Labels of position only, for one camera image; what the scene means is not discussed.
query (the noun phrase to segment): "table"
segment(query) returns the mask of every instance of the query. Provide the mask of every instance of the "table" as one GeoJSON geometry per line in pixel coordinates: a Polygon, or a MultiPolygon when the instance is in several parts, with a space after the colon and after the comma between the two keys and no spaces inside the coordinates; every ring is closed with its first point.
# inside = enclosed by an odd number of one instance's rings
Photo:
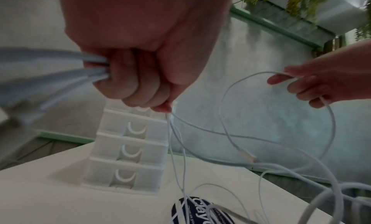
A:
{"type": "MultiPolygon", "coordinates": [[[[157,196],[142,196],[92,190],[79,185],[92,144],[47,156],[0,171],[0,217],[2,223],[20,224],[101,224],[168,223],[171,207],[182,197],[177,187],[170,157],[157,196]]],[[[181,179],[183,158],[175,156],[181,179]]],[[[213,165],[187,158],[186,190],[213,183],[233,191],[254,218],[262,214],[258,200],[259,176],[242,168],[213,165]]],[[[220,188],[205,186],[194,193],[215,204],[243,214],[238,201],[220,188]]],[[[306,202],[275,186],[262,182],[262,198],[274,224],[294,224],[306,202]]],[[[330,216],[316,210],[309,223],[327,223],[330,216]]]]}

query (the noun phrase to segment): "green trim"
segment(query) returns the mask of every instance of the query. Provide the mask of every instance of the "green trim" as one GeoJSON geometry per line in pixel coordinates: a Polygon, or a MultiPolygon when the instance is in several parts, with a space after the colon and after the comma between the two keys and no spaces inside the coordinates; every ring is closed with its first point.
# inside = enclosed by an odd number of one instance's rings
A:
{"type": "Polygon", "coordinates": [[[53,131],[44,131],[39,130],[40,134],[38,135],[38,138],[41,139],[52,139],[57,141],[63,141],[63,142],[69,142],[69,143],[79,143],[79,144],[88,144],[94,142],[93,138],[88,137],[80,137],[70,134],[62,134],[58,132],[53,131]]]}
{"type": "Polygon", "coordinates": [[[256,17],[254,15],[252,15],[249,11],[245,10],[245,9],[241,9],[241,8],[236,8],[234,5],[232,5],[231,9],[229,10],[230,12],[230,15],[233,17],[233,18],[236,18],[240,21],[243,21],[243,22],[247,22],[247,20],[250,20],[250,21],[253,21],[255,23],[257,23],[258,25],[261,25],[265,28],[268,28],[270,30],[273,30],[274,32],[277,32],[279,34],[282,34],[282,35],[285,35],[286,37],[289,37],[293,40],[296,40],[302,44],[305,44],[313,49],[315,48],[319,48],[319,47],[322,47],[314,42],[311,42],[309,40],[306,40],[296,34],[293,34],[289,31],[286,31],[282,28],[280,28],[278,25],[276,25],[275,23],[269,21],[269,20],[266,20],[264,18],[261,18],[261,17],[256,17]]]}

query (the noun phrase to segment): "hand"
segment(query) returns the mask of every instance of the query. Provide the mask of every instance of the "hand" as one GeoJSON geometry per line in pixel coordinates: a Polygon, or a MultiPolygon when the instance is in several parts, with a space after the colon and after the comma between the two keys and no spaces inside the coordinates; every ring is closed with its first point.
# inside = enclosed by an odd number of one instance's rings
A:
{"type": "Polygon", "coordinates": [[[205,67],[231,0],[60,0],[66,33],[106,56],[111,78],[95,86],[131,107],[171,112],[205,67]]]}
{"type": "Polygon", "coordinates": [[[287,75],[274,75],[267,80],[275,85],[303,77],[288,86],[290,93],[313,108],[323,107],[319,97],[329,103],[371,98],[371,41],[357,43],[298,66],[284,69],[287,75]]]}

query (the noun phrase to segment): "concrete floor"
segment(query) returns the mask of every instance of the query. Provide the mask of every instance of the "concrete floor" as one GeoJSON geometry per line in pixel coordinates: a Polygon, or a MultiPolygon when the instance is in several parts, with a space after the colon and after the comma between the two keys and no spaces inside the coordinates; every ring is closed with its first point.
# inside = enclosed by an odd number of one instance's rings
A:
{"type": "MultiPolygon", "coordinates": [[[[0,0],[0,45],[78,50],[64,34],[58,0],[0,0]]],[[[311,49],[252,22],[229,19],[200,79],[178,100],[177,113],[196,125],[221,131],[218,104],[226,88],[259,71],[282,71],[311,58],[311,49]]],[[[79,62],[38,62],[0,67],[0,81],[80,68],[79,62]]],[[[262,75],[231,90],[223,116],[231,133],[262,137],[305,149],[318,156],[328,140],[326,110],[311,109],[286,91],[287,83],[270,87],[262,75]]],[[[49,131],[94,137],[104,97],[93,86],[82,87],[35,124],[49,131]]],[[[324,162],[338,179],[371,184],[371,101],[333,104],[337,136],[324,162]]],[[[188,147],[211,158],[241,161],[229,142],[177,123],[188,147]]],[[[264,161],[290,168],[303,164],[289,151],[236,140],[264,161]]],[[[317,171],[306,174],[323,177],[317,171]]]]}

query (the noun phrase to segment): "drawer organizer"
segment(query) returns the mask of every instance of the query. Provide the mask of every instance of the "drawer organizer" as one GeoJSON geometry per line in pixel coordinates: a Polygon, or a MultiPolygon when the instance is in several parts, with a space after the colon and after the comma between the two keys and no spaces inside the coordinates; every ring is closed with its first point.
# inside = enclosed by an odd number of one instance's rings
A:
{"type": "Polygon", "coordinates": [[[82,185],[157,194],[167,157],[168,130],[165,114],[107,100],[82,185]]]}

